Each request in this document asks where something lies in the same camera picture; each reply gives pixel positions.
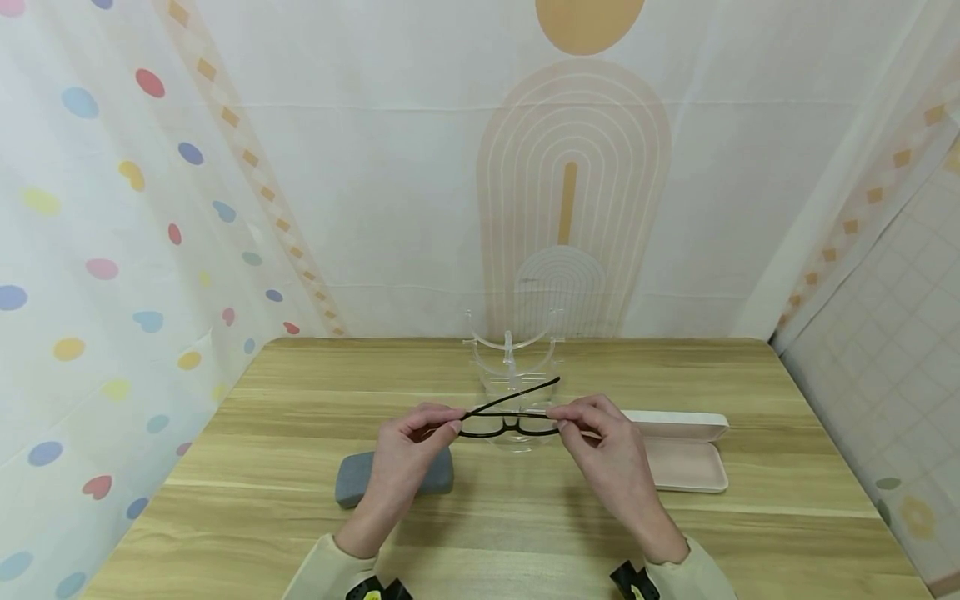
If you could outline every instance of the sleeve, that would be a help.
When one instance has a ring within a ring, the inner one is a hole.
[[[351,589],[373,576],[375,564],[376,557],[353,558],[328,534],[303,560],[283,600],[344,600]]]
[[[687,538],[690,554],[682,564],[647,564],[647,576],[663,600],[736,600],[733,587],[717,563],[696,541]]]

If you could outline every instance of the finger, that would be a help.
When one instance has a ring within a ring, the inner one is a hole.
[[[584,404],[586,406],[592,406],[593,408],[602,410],[611,417],[616,419],[626,419],[627,416],[623,414],[616,404],[614,404],[606,395],[604,394],[594,394],[592,396],[584,396],[577,398],[571,402],[571,404]]]
[[[449,410],[450,407],[446,404],[438,404],[436,402],[421,402],[418,404],[414,411],[433,411],[433,410]]]
[[[453,441],[460,435],[460,427],[461,423],[459,420],[448,421],[438,427],[426,439],[417,444],[417,446],[426,452],[432,461],[440,454],[441,450],[453,444]]]
[[[603,442],[603,438],[597,435],[591,435],[589,432],[584,431],[582,429],[580,431],[580,435],[582,435],[584,437],[584,441],[587,444],[590,444],[590,447],[593,447],[593,448],[597,447],[598,445],[600,445],[601,442]]]
[[[621,422],[602,410],[587,404],[554,406],[548,409],[546,414],[553,420],[572,420],[577,423],[578,429],[591,429],[599,433],[602,438],[609,436]]]
[[[443,410],[415,410],[405,417],[401,417],[397,422],[398,430],[406,436],[410,436],[418,429],[429,425],[443,425],[452,420],[462,419],[464,409],[446,408]]]
[[[561,420],[558,426],[560,427],[560,440],[564,443],[564,448],[573,457],[573,462],[580,467],[580,470],[584,470],[584,461],[593,448],[584,438],[577,423],[572,420]]]

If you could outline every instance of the polka dot curtain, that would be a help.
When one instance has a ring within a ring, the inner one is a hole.
[[[138,11],[0,0],[0,598],[78,597],[261,346],[325,336]]]

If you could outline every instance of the white backdrop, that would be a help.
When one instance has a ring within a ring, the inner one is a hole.
[[[923,0],[0,0],[0,598],[80,593],[277,336],[555,306],[569,336],[768,337],[850,191],[831,167],[859,177],[958,24]]]

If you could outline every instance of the orange circle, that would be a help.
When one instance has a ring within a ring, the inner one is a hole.
[[[200,364],[201,358],[202,356],[199,352],[191,350],[178,359],[177,366],[184,371],[190,371],[197,368],[197,365]]]
[[[63,338],[54,344],[54,358],[62,361],[74,360],[80,358],[85,349],[86,344],[80,338]]]
[[[537,0],[540,28],[557,49],[578,57],[603,52],[624,37],[644,0]]]

